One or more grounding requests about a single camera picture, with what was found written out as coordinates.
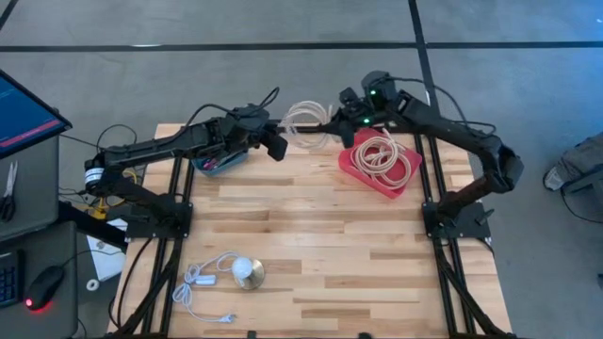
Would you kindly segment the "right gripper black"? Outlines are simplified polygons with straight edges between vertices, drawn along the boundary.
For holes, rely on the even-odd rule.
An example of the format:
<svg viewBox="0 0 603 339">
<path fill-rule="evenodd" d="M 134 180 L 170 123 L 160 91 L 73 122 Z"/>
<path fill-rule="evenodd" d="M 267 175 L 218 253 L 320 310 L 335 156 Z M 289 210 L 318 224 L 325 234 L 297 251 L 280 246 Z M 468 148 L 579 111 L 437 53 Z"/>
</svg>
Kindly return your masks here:
<svg viewBox="0 0 603 339">
<path fill-rule="evenodd" d="M 354 145 L 355 130 L 385 124 L 392 118 L 387 111 L 375 110 L 369 105 L 354 105 L 350 109 L 350 121 L 330 121 L 321 125 L 323 133 L 339 133 L 345 149 Z"/>
</svg>

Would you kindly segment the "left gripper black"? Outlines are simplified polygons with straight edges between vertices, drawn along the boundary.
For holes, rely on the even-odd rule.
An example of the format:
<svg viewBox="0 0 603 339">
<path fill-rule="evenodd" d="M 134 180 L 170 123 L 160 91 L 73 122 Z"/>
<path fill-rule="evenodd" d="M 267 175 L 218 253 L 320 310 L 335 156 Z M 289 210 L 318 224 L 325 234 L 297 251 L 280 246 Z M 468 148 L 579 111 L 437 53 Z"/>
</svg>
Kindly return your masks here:
<svg viewBox="0 0 603 339">
<path fill-rule="evenodd" d="M 220 131 L 226 149 L 249 149 L 264 145 L 268 155 L 282 161 L 288 141 L 281 137 L 284 127 L 280 120 L 270 120 L 265 109 L 240 108 L 220 120 Z"/>
</svg>

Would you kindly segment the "red plastic bin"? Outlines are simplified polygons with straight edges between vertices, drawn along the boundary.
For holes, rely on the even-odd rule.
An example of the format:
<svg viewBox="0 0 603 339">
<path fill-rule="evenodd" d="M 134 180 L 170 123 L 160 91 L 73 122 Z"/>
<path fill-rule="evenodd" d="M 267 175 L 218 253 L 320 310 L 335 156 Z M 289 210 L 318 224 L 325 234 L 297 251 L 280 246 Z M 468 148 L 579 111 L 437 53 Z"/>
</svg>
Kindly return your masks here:
<svg viewBox="0 0 603 339">
<path fill-rule="evenodd" d="M 359 130 L 354 145 L 338 156 L 339 168 L 385 197 L 396 199 L 409 185 L 423 158 L 385 130 Z"/>
</svg>

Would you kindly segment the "teal plastic bin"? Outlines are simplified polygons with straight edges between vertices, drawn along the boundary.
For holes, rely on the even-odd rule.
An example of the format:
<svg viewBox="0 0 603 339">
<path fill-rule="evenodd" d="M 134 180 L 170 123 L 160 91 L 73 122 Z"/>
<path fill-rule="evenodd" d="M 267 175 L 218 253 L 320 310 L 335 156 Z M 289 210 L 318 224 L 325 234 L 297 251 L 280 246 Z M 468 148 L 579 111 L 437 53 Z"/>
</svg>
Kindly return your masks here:
<svg viewBox="0 0 603 339">
<path fill-rule="evenodd" d="M 195 158 L 192 160 L 192 164 L 204 176 L 215 177 L 243 164 L 247 161 L 248 157 L 249 153 L 247 151 L 241 151 L 229 154 L 222 159 L 216 157 Z"/>
</svg>

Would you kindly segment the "white bulb metal base lamp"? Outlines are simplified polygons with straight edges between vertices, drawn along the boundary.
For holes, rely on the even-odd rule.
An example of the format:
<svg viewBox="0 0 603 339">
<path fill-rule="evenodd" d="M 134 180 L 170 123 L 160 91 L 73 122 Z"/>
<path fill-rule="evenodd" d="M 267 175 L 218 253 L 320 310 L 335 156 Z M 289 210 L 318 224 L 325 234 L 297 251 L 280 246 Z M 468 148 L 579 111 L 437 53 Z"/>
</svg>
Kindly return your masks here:
<svg viewBox="0 0 603 339">
<path fill-rule="evenodd" d="M 256 289 L 265 280 L 265 269 L 257 259 L 237 257 L 231 271 L 236 284 L 243 290 Z"/>
</svg>

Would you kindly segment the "white flat box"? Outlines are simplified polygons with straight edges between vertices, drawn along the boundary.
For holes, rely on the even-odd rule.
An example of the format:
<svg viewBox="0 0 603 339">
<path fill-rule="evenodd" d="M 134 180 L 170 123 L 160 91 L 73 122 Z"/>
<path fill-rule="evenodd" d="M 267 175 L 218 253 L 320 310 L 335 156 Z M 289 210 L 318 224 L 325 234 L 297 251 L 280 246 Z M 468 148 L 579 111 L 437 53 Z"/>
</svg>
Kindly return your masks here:
<svg viewBox="0 0 603 339">
<path fill-rule="evenodd" d="M 89 235 L 87 240 L 99 282 L 104 282 L 122 273 L 125 254 L 121 250 Z"/>
</svg>

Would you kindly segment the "person's shoe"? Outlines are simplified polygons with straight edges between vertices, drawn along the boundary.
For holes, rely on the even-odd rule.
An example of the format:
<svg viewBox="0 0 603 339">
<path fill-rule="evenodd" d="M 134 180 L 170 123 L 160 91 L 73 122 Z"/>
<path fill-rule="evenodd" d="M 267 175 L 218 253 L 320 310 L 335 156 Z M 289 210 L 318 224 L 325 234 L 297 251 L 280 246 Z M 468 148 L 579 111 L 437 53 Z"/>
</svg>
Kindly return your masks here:
<svg viewBox="0 0 603 339">
<path fill-rule="evenodd" d="M 550 191 L 560 190 L 569 181 L 571 181 L 571 175 L 562 163 L 551 167 L 543 176 L 543 186 Z"/>
</svg>

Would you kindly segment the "person's leg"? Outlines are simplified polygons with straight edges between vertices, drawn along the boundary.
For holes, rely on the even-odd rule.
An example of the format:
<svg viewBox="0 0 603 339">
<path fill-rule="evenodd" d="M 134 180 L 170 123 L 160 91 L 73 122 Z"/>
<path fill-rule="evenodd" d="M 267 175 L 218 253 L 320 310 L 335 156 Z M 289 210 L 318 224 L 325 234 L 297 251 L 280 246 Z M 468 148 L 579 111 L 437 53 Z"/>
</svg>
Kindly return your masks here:
<svg viewBox="0 0 603 339">
<path fill-rule="evenodd" d="M 603 169 L 603 133 L 587 137 L 563 153 L 555 168 L 564 180 Z"/>
</svg>

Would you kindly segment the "grey desk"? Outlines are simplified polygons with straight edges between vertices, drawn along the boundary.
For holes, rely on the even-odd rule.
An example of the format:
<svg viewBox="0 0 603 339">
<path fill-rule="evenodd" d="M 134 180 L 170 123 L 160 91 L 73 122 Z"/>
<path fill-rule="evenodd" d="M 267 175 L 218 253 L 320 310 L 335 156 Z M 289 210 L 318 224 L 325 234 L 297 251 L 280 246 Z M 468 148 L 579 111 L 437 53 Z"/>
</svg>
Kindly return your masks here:
<svg viewBox="0 0 603 339">
<path fill-rule="evenodd" d="M 0 221 L 0 254 L 20 250 L 24 264 L 22 301 L 0 309 L 0 339 L 66 339 L 78 328 L 76 232 L 72 223 L 57 221 L 58 154 L 58 138 L 52 137 L 0 160 L 0 196 L 10 163 L 18 162 L 16 212 L 10 222 Z M 49 266 L 63 266 L 64 278 L 43 309 L 29 311 L 27 289 Z"/>
</svg>

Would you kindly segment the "black chair base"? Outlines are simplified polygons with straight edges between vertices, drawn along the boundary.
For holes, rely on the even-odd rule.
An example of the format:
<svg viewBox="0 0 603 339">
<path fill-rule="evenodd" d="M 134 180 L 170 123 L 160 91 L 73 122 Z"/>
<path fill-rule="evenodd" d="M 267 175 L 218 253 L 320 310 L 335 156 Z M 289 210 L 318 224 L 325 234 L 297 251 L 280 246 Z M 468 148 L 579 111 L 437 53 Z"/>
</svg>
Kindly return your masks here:
<svg viewBox="0 0 603 339">
<path fill-rule="evenodd" d="M 585 174 L 574 182 L 563 188 L 564 193 L 575 193 L 582 189 L 591 188 L 595 194 L 595 200 L 603 205 L 603 169 Z"/>
</svg>

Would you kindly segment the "computer monitor blue screen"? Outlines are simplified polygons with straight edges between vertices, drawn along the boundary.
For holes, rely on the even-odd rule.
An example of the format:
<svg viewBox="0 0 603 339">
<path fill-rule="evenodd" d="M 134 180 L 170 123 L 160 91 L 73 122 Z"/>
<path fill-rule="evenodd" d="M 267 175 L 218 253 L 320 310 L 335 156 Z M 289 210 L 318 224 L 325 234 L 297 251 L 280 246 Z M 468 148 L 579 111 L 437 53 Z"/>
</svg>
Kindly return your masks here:
<svg viewBox="0 0 603 339">
<path fill-rule="evenodd" d="M 0 159 L 72 128 L 56 108 L 0 69 Z"/>
</svg>

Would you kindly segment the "black computer mouse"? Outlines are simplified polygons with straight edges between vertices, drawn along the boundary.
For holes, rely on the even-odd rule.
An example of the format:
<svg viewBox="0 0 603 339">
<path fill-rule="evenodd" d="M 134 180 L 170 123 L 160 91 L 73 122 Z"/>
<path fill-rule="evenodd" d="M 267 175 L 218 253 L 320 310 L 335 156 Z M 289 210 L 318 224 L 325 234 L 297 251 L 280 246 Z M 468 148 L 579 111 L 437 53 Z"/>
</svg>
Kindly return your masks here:
<svg viewBox="0 0 603 339">
<path fill-rule="evenodd" d="M 65 275 L 63 266 L 49 266 L 29 285 L 24 304 L 29 311 L 43 309 L 53 298 Z"/>
</svg>

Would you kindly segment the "black keyboard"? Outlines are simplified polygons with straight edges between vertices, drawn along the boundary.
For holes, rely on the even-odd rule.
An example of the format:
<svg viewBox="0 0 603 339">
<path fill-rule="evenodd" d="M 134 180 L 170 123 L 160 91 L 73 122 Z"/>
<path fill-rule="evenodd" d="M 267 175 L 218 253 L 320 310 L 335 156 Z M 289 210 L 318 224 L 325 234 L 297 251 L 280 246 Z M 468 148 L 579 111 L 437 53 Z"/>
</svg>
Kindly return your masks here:
<svg viewBox="0 0 603 339">
<path fill-rule="evenodd" d="M 0 309 L 22 301 L 23 266 L 20 250 L 0 254 Z"/>
</svg>

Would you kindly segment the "black handled scissors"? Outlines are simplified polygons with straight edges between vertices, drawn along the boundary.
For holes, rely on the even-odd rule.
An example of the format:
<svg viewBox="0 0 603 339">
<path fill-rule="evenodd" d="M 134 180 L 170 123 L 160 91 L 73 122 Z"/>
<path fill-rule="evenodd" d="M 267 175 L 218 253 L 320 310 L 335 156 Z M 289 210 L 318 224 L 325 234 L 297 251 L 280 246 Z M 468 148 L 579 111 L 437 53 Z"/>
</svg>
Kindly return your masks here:
<svg viewBox="0 0 603 339">
<path fill-rule="evenodd" d="M 11 162 L 8 178 L 7 178 L 7 186 L 4 195 L 0 198 L 0 221 L 1 222 L 9 222 L 12 220 L 15 210 L 16 203 L 14 199 L 14 187 L 17 179 L 18 173 L 18 162 Z"/>
</svg>

